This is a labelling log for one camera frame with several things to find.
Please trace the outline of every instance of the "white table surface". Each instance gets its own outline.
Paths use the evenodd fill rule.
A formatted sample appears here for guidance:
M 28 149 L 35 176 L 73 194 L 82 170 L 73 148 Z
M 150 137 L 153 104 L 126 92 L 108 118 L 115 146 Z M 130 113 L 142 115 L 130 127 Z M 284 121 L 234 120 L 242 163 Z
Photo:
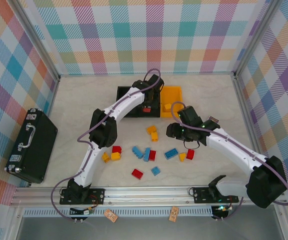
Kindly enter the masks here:
M 57 139 L 44 182 L 33 187 L 53 187 L 60 180 L 74 175 L 85 156 L 87 145 L 78 143 L 77 137 L 89 129 L 93 111 L 104 109 L 116 100 L 117 86 L 130 86 L 141 75 L 88 76 L 62 78 L 51 113 L 58 128 Z M 229 75 L 163 75 L 166 86 L 181 86 L 184 103 L 192 105 L 203 121 L 209 116 L 220 120 L 220 126 L 236 140 L 250 147 L 234 88 Z M 164 153 L 176 148 L 186 153 L 183 142 L 166 136 L 171 118 L 124 118 L 120 121 L 118 138 L 114 145 L 122 147 L 119 161 L 100 164 L 93 178 L 93 186 L 183 186 L 207 185 L 219 175 L 244 177 L 244 173 L 221 153 L 201 145 L 193 160 L 179 161 L 176 156 L 166 160 Z M 146 128 L 155 125 L 158 142 L 152 142 Z M 144 162 L 132 153 L 138 146 L 142 151 L 157 151 L 156 160 Z M 158 166 L 161 173 L 154 176 L 151 169 Z M 141 170 L 141 180 L 131 175 Z

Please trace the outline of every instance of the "plaid wall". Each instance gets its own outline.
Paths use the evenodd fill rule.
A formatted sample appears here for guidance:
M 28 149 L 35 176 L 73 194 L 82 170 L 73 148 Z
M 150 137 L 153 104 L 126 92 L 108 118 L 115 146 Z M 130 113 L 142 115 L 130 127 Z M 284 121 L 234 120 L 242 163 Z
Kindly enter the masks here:
M 6 0 L 0 0 L 0 236 L 16 186 L 21 180 L 4 172 L 27 109 L 45 112 L 55 81 Z
M 257 18 L 256 18 L 256 21 L 251 29 L 251 31 L 249 32 L 248 36 L 247 36 L 247 39 L 246 41 L 244 42 L 244 45 L 243 45 L 243 48 L 242 50 L 240 51 L 239 55 L 238 55 L 238 58 L 237 58 L 237 61 L 235 62 L 234 64 L 234 67 L 232 69 L 232 71 L 236 71 L 239 63 L 240 63 L 240 60 L 242 59 L 242 57 L 244 56 L 244 53 L 246 51 L 246 49 L 249 47 L 249 44 L 250 44 L 250 41 L 252 40 L 253 38 L 253 35 L 254 33 L 257 31 L 257 29 L 259 28 L 260 26 L 260 23 L 261 23 L 261 20 L 263 19 L 267 9 L 268 9 L 268 6 L 269 6 L 269 3 L 271 2 L 272 0 L 265 0 L 265 3 L 262 7 L 262 9 L 260 10 Z
M 70 75 L 230 72 L 252 13 L 265 2 L 20 1 L 58 69 Z
M 261 148 L 283 160 L 288 179 L 288 0 L 240 77 Z

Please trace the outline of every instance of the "paper tag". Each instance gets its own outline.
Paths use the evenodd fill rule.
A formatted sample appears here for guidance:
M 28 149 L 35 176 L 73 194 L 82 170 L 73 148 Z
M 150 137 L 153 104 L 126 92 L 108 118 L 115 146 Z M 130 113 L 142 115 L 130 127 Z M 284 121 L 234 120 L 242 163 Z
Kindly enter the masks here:
M 179 213 L 179 208 L 176 206 L 173 206 L 168 220 L 170 220 L 172 222 L 176 222 L 178 213 Z
M 108 218 L 110 221 L 112 221 L 113 223 L 117 220 L 118 216 L 116 214 L 114 214 L 112 211 L 110 211 L 109 209 L 107 209 L 104 213 L 105 217 Z

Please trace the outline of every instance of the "red lego brick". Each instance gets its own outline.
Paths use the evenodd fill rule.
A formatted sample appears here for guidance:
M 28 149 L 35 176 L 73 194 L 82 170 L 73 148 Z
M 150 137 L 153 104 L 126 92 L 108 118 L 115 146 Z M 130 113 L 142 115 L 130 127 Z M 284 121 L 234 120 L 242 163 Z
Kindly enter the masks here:
M 141 171 L 134 169 L 132 175 L 140 180 L 144 174 Z
M 194 154 L 195 154 L 195 151 L 192 150 L 192 149 L 189 149 L 188 152 L 187 152 L 186 158 L 187 158 L 187 159 L 190 159 L 190 160 L 193 160 Z
M 149 153 L 148 159 L 150 161 L 155 161 L 155 156 L 156 156 L 156 151 L 151 150 L 150 153 Z
M 122 153 L 122 148 L 120 146 L 113 146 L 112 153 Z
M 151 111 L 151 108 L 149 108 L 149 107 L 148 108 L 147 107 L 143 108 L 143 112 L 144 113 L 147 113 L 147 112 L 150 113 L 150 111 Z

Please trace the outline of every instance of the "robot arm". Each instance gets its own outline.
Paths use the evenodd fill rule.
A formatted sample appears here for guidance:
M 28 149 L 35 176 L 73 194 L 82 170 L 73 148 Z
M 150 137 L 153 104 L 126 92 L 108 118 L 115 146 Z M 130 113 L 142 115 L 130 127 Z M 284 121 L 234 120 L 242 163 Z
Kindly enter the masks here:
M 103 122 L 103 126 L 98 127 L 96 129 L 97 131 L 94 130 L 91 133 L 90 138 L 93 140 L 92 145 L 94 148 L 84 171 L 75 178 L 75 182 L 78 185 L 86 187 L 92 183 L 94 171 L 97 169 L 97 165 L 100 162 L 101 156 L 104 154 L 107 147 L 110 147 L 117 138 L 117 124 L 128 112 L 130 112 L 134 107 L 141 104 L 145 100 L 145 94 L 142 92 L 138 92 L 130 96 L 131 93 L 137 92 L 138 90 L 139 89 L 136 87 L 131 87 L 125 94 L 125 97 L 128 96 L 128 98 L 118 104 L 115 109 L 113 109 L 113 107 L 116 105 L 116 103 L 104 109 L 103 111 L 100 111 L 99 109 L 95 110 L 91 127 L 94 126 L 100 118 L 102 119 L 104 115 L 108 114 L 110 110 L 113 112 L 110 114 L 107 121 Z M 109 134 L 102 134 L 105 132 L 102 131 L 105 128 L 107 128 L 107 132 L 109 132 Z M 82 170 L 82 166 L 85 164 L 90 151 L 91 148 L 89 146 L 78 172 Z
M 94 111 L 90 124 L 92 130 L 87 131 L 78 139 L 80 141 L 81 137 L 89 133 L 89 142 L 80 142 L 90 143 L 90 146 L 77 174 L 67 179 L 69 180 L 67 190 L 63 190 L 60 204 L 83 204 L 85 202 L 101 156 L 117 139 L 117 124 L 137 105 L 142 104 L 143 111 L 148 107 L 152 109 L 158 107 L 155 103 L 163 85 L 164 81 L 155 74 L 148 81 L 138 80 L 116 103 L 104 110 Z
M 214 201 L 223 196 L 248 197 L 260 208 L 268 207 L 284 191 L 286 186 L 266 166 L 272 167 L 286 180 L 282 162 L 275 156 L 267 158 L 256 153 L 229 136 L 212 120 L 203 122 L 192 106 L 178 112 L 182 123 L 172 123 L 167 127 L 166 135 L 187 142 L 200 141 L 233 161 L 246 174 L 246 178 L 231 178 L 221 175 L 209 184 L 209 194 Z

